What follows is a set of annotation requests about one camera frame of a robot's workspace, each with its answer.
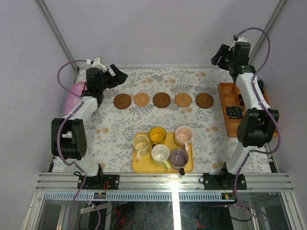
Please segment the dark wooden coaster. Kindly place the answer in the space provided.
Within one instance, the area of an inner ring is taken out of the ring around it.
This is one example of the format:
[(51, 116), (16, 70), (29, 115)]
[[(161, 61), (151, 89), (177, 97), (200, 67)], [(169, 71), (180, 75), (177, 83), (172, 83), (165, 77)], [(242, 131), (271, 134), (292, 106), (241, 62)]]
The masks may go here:
[(165, 92), (159, 92), (153, 97), (153, 103), (158, 108), (166, 108), (171, 103), (170, 96)]
[(199, 93), (195, 98), (195, 102), (198, 107), (208, 109), (213, 106), (214, 99), (208, 93)]
[(131, 105), (131, 97), (125, 93), (119, 94), (114, 98), (113, 104), (118, 109), (126, 109)]

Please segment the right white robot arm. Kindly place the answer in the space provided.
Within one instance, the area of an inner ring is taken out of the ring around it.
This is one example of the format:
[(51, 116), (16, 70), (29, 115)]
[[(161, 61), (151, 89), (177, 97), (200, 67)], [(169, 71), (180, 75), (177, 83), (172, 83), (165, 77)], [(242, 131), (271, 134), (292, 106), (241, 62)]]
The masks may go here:
[(219, 176), (219, 185), (229, 189), (236, 183), (239, 174), (251, 153), (263, 153), (261, 148), (274, 135), (279, 112), (272, 110), (265, 101), (253, 65), (249, 65), (250, 43), (240, 37), (233, 45), (222, 44), (211, 59), (213, 65), (227, 70), (238, 87), (245, 105), (245, 114), (237, 128), (238, 145), (231, 158), (225, 163)]

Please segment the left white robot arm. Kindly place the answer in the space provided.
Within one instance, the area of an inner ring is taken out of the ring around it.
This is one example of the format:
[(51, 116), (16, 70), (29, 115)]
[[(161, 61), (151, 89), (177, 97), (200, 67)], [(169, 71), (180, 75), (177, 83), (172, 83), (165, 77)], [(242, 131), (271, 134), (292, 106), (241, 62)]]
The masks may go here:
[(82, 176), (89, 176), (88, 183), (94, 189), (104, 186), (101, 166), (88, 157), (84, 123), (101, 105), (106, 89), (123, 84), (127, 74), (116, 65), (107, 69), (97, 61), (86, 60), (86, 80), (68, 89), (69, 97), (62, 118), (51, 122), (51, 152), (67, 166), (75, 166)]

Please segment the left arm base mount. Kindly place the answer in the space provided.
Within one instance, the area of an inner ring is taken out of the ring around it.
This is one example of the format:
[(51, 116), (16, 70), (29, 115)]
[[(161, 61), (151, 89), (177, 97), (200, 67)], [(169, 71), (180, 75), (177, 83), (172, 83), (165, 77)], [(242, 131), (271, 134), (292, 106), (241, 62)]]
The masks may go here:
[(98, 165), (98, 173), (96, 176), (87, 176), (85, 182), (84, 176), (80, 172), (74, 172), (79, 177), (78, 189), (90, 190), (118, 190), (120, 176), (116, 174), (104, 174), (103, 169)]

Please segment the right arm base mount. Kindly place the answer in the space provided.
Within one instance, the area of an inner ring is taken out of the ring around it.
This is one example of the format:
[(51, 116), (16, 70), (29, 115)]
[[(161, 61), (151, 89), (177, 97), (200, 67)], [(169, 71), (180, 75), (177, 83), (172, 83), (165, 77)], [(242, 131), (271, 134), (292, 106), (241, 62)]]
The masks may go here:
[(219, 174), (203, 173), (202, 178), (205, 190), (234, 190), (236, 174), (229, 173), (224, 163)]

